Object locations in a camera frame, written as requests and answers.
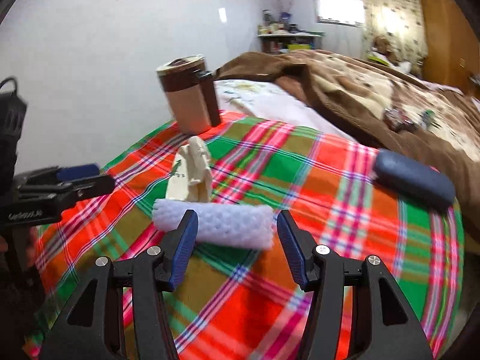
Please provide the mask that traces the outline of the white foam net roll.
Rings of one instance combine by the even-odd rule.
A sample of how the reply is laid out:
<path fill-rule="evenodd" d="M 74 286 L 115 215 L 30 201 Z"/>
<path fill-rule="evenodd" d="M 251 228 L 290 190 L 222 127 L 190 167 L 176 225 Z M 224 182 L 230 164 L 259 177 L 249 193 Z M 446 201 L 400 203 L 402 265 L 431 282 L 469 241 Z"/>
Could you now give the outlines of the white foam net roll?
<path fill-rule="evenodd" d="M 197 214 L 196 240 L 248 250 L 269 250 L 273 245 L 273 211 L 268 205 L 239 205 L 213 202 L 181 202 L 157 199 L 152 222 L 159 230 L 177 228 L 186 211 Z"/>

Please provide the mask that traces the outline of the dark blue glasses case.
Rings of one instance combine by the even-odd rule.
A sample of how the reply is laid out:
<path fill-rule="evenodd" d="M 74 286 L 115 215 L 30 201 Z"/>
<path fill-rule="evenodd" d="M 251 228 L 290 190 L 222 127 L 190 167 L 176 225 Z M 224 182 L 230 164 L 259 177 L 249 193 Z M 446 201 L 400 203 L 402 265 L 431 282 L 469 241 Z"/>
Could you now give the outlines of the dark blue glasses case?
<path fill-rule="evenodd" d="M 455 201 L 455 186 L 445 174 L 402 154 L 380 149 L 373 173 L 380 185 L 437 211 L 445 211 Z"/>

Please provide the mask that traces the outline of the brown beige travel mug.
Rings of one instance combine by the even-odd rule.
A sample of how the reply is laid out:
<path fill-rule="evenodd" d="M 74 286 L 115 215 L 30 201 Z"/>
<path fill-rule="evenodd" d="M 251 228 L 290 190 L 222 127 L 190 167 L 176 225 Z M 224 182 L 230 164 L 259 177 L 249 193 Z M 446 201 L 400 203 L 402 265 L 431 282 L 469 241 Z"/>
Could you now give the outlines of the brown beige travel mug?
<path fill-rule="evenodd" d="M 156 73 L 182 133 L 199 135 L 221 124 L 214 77 L 202 55 L 174 59 Z"/>

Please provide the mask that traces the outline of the dark wrapped item on blanket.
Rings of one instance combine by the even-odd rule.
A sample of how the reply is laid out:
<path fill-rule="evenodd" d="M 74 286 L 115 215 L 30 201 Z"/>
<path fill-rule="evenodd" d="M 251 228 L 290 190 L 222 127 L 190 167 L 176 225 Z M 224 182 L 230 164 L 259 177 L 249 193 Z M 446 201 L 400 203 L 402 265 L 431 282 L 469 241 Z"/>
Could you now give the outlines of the dark wrapped item on blanket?
<path fill-rule="evenodd" d="M 416 130 L 416 124 L 397 107 L 387 108 L 383 111 L 382 120 L 389 130 L 399 133 L 408 131 L 410 133 Z"/>

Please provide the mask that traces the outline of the white floral bedsheet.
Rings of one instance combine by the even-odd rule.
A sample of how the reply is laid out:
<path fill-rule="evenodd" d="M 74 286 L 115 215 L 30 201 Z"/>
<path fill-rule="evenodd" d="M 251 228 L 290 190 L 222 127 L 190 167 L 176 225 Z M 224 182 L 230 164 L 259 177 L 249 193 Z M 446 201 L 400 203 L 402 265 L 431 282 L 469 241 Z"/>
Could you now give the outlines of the white floral bedsheet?
<path fill-rule="evenodd" d="M 216 80 L 214 86 L 222 110 L 313 128 L 321 133 L 356 142 L 353 137 L 273 83 L 235 79 Z"/>

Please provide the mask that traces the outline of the brown fleece blanket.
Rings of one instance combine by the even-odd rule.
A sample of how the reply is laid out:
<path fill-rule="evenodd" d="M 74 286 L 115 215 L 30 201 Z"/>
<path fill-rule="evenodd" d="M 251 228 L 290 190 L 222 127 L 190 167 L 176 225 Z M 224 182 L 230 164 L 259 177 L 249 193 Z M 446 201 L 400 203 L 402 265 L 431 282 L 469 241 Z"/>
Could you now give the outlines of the brown fleece blanket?
<path fill-rule="evenodd" d="M 479 238 L 479 101 L 473 97 L 326 50 L 247 52 L 215 77 L 273 82 L 361 144 L 435 167 L 456 188 L 467 233 Z M 393 107 L 416 124 L 414 132 L 389 130 L 383 111 Z M 425 110 L 435 113 L 428 130 L 421 126 Z"/>

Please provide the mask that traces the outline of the small green box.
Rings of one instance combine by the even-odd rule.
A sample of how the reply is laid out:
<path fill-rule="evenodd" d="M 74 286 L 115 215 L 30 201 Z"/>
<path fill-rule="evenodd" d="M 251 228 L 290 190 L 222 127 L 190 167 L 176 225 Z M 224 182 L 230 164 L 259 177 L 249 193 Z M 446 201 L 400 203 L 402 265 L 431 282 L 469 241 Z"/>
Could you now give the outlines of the small green box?
<path fill-rule="evenodd" d="M 434 125 L 435 113 L 432 110 L 425 110 L 421 114 L 421 126 L 428 130 Z"/>

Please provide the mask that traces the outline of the cluttered shelf desk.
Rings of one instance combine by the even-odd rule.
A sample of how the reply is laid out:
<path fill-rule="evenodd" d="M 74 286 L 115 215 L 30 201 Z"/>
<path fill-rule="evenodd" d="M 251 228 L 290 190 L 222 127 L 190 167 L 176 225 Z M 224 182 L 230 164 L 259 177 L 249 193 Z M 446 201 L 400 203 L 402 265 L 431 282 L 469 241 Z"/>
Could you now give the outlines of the cluttered shelf desk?
<path fill-rule="evenodd" d="M 265 54 L 287 54 L 294 50 L 319 50 L 325 34 L 301 30 L 291 22 L 291 14 L 281 12 L 276 17 L 270 10 L 263 10 L 263 23 L 258 26 L 261 51 Z"/>

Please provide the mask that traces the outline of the teddy bear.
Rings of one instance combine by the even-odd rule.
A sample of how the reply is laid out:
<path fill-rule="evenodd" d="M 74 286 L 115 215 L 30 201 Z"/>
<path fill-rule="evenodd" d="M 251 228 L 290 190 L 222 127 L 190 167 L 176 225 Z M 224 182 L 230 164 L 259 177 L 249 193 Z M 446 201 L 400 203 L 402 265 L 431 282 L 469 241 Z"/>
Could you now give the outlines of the teddy bear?
<path fill-rule="evenodd" d="M 386 57 L 390 63 L 395 65 L 399 63 L 398 56 L 394 52 L 393 47 L 387 37 L 376 36 L 373 39 L 373 50 Z"/>

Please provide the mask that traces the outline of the wooden wardrobe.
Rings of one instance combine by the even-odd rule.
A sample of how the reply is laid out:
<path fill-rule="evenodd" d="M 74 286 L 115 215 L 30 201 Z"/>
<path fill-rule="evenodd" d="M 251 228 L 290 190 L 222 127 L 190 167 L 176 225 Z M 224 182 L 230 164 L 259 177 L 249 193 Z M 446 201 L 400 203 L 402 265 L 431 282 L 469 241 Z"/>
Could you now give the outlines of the wooden wardrobe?
<path fill-rule="evenodd" d="M 423 78 L 477 94 L 470 79 L 479 73 L 479 40 L 454 0 L 421 0 L 428 56 Z"/>

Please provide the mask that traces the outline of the patterned curtain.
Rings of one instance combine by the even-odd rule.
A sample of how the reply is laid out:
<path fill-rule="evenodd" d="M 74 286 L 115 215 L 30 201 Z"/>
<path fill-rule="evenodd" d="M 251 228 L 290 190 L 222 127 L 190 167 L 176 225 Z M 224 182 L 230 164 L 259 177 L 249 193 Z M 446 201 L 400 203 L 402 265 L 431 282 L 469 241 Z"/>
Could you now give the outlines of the patterned curtain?
<path fill-rule="evenodd" d="M 374 47 L 374 39 L 386 38 L 401 61 L 412 64 L 428 55 L 421 0 L 362 0 L 362 57 Z"/>

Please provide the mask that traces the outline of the small window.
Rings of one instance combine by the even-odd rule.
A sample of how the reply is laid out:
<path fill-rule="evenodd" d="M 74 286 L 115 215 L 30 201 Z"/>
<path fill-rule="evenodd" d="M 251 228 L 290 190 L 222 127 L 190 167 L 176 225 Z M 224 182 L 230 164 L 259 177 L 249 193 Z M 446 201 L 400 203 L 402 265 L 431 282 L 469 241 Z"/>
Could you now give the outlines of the small window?
<path fill-rule="evenodd" d="M 362 0 L 315 0 L 316 21 L 322 24 L 360 27 L 365 23 Z"/>

